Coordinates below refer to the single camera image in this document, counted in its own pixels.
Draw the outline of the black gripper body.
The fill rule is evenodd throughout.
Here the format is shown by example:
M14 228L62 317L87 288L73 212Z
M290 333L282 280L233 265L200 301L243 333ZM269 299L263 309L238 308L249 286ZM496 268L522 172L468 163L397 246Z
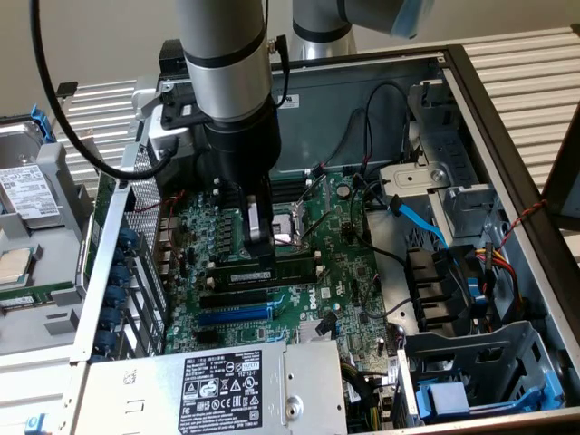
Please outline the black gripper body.
M280 156L279 123L272 101L242 121L208 122L204 131L219 173L237 184L260 184Z

